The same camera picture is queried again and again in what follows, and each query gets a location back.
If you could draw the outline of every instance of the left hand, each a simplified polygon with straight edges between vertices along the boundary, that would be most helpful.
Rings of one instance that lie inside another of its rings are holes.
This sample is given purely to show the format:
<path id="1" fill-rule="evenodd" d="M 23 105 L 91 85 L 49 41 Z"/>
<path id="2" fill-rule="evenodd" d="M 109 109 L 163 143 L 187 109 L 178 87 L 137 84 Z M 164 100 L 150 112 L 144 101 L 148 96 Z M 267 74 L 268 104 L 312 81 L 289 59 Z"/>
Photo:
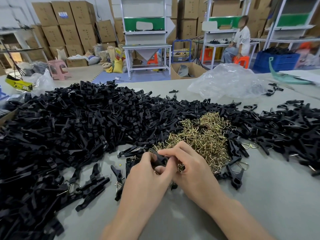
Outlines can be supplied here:
<path id="1" fill-rule="evenodd" d="M 173 176 L 178 171 L 176 157 L 171 157 L 161 175 L 151 166 L 156 155 L 146 152 L 133 166 L 121 196 L 117 214 L 102 239 L 138 239 L 144 226 L 161 202 Z"/>

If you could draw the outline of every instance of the white cloth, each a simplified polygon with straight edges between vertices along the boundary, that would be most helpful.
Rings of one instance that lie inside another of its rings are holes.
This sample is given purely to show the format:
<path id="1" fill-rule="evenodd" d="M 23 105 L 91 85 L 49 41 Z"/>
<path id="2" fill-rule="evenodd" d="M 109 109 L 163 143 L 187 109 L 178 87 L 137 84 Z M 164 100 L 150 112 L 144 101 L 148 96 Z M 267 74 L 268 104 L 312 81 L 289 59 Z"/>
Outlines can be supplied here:
<path id="1" fill-rule="evenodd" d="M 250 30 L 245 26 L 241 31 L 238 29 L 235 34 L 234 43 L 236 43 L 237 48 L 242 44 L 241 55 L 247 56 L 250 52 Z"/>

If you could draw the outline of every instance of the green board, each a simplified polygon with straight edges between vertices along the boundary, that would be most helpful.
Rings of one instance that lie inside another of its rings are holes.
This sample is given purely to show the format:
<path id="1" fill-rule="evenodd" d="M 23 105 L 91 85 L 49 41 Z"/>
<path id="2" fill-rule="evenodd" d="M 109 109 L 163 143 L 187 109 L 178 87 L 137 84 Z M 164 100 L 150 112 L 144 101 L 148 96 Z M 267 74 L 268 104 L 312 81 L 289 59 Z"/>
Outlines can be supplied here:
<path id="1" fill-rule="evenodd" d="M 282 14 L 277 27 L 305 25 L 308 17 L 309 13 Z"/>
<path id="2" fill-rule="evenodd" d="M 210 17 L 209 21 L 217 21 L 218 22 L 218 28 L 221 25 L 230 25 L 232 22 L 233 28 L 238 28 L 239 20 L 241 19 L 241 16 L 228 16 L 228 17 Z"/>
<path id="3" fill-rule="evenodd" d="M 136 31 L 137 22 L 147 22 L 153 24 L 154 30 L 165 30 L 164 17 L 137 17 L 137 18 L 124 18 L 124 25 L 126 31 Z"/>

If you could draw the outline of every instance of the pink plastic stool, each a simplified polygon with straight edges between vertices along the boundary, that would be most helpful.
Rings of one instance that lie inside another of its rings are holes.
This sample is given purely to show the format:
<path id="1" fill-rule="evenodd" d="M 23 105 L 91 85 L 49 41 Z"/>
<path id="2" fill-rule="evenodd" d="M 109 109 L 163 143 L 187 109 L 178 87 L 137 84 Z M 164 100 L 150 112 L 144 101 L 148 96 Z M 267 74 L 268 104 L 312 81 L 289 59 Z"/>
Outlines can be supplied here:
<path id="1" fill-rule="evenodd" d="M 67 68 L 66 63 L 63 60 L 50 60 L 49 68 L 53 79 L 55 80 L 66 80 L 66 77 L 71 77 L 68 71 L 63 71 L 62 68 Z"/>

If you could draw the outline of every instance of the seated person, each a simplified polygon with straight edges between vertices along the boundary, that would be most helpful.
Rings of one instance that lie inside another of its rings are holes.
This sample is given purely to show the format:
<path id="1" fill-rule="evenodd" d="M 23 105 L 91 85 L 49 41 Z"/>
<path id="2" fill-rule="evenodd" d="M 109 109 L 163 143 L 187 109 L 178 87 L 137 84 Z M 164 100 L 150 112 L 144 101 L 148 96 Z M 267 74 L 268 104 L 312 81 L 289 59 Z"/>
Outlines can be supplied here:
<path id="1" fill-rule="evenodd" d="M 250 30 L 247 27 L 249 17 L 242 16 L 238 23 L 238 31 L 235 34 L 234 40 L 229 44 L 222 54 L 221 62 L 233 63 L 232 59 L 236 56 L 239 59 L 241 56 L 247 56 L 250 51 Z"/>

